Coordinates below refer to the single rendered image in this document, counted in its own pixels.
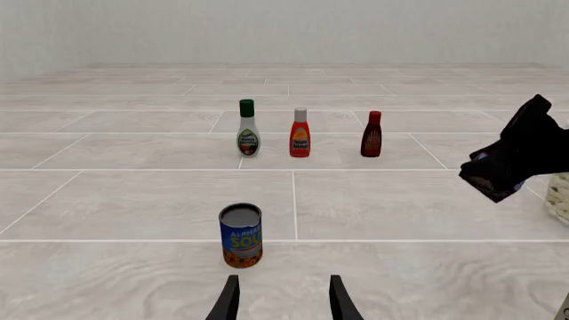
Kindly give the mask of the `white dressing bottle green cap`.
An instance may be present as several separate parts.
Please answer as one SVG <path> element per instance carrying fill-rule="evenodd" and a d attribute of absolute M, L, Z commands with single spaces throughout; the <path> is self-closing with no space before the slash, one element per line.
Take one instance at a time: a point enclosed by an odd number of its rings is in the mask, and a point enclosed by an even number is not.
<path fill-rule="evenodd" d="M 236 145 L 240 154 L 252 157 L 260 150 L 260 134 L 255 122 L 254 101 L 239 101 L 240 126 L 237 131 Z"/>

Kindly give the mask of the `blue alphabet soup can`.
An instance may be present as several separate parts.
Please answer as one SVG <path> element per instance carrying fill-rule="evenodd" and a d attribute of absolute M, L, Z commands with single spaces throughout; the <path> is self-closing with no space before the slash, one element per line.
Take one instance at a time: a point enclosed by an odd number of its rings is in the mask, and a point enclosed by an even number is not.
<path fill-rule="evenodd" d="M 249 268 L 262 257 L 261 210 L 254 204 L 231 204 L 219 214 L 223 259 L 232 268 Z"/>

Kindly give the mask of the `dark brown sauce bottle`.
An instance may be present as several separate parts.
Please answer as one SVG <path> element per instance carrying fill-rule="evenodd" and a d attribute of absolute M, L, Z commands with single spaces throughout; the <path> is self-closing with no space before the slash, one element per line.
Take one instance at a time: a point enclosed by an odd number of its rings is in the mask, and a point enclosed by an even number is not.
<path fill-rule="evenodd" d="M 368 124 L 361 140 L 360 154 L 364 157 L 377 157 L 381 154 L 381 112 L 371 111 Z"/>

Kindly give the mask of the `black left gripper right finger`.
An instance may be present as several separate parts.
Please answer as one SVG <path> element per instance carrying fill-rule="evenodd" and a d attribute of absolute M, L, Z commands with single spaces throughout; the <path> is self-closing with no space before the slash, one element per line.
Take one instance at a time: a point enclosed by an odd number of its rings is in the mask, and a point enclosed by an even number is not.
<path fill-rule="evenodd" d="M 330 277 L 329 301 L 333 320 L 364 320 L 350 298 L 341 276 Z"/>

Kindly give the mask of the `red ketchup bottle white cap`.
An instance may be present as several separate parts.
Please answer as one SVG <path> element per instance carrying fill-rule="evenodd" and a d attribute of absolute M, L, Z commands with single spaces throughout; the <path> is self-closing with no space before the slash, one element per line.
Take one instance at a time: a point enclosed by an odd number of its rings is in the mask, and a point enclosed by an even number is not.
<path fill-rule="evenodd" d="M 292 157 L 307 157 L 310 154 L 311 138 L 306 108 L 294 110 L 294 121 L 290 132 L 289 153 Z"/>

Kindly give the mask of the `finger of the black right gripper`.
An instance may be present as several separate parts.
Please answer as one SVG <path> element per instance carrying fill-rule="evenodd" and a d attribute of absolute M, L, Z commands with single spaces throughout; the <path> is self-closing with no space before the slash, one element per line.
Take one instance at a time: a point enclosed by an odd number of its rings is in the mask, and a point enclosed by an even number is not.
<path fill-rule="evenodd" d="M 511 144 L 551 143 L 564 138 L 564 130 L 548 114 L 552 104 L 534 95 L 508 121 L 501 139 Z"/>

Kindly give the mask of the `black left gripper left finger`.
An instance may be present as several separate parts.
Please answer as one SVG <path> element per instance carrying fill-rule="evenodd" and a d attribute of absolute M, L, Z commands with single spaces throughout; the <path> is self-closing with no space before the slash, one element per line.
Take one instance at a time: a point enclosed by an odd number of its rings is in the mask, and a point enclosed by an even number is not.
<path fill-rule="evenodd" d="M 240 299 L 238 275 L 228 276 L 219 298 L 205 320 L 236 320 Z"/>

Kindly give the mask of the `white woven basket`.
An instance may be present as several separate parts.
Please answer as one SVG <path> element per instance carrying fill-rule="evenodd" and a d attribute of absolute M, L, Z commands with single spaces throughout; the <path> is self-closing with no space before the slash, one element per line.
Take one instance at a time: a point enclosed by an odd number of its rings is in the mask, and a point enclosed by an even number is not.
<path fill-rule="evenodd" d="M 569 226 L 569 172 L 551 176 L 545 206 L 551 215 Z"/>

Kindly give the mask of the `small grey flat plate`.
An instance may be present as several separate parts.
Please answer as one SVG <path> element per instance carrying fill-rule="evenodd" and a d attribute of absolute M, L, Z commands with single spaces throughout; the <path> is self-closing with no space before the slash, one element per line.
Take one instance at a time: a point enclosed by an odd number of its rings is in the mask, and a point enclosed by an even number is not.
<path fill-rule="evenodd" d="M 569 320 L 569 293 L 563 300 L 553 320 Z"/>

